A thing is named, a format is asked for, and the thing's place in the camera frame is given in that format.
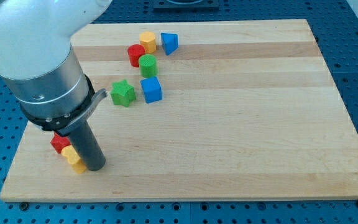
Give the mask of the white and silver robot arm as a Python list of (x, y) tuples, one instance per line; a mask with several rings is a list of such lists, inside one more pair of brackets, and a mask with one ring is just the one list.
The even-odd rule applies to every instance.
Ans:
[(90, 88), (70, 39), (111, 3), (0, 1), (0, 76), (27, 114), (58, 118), (84, 102)]

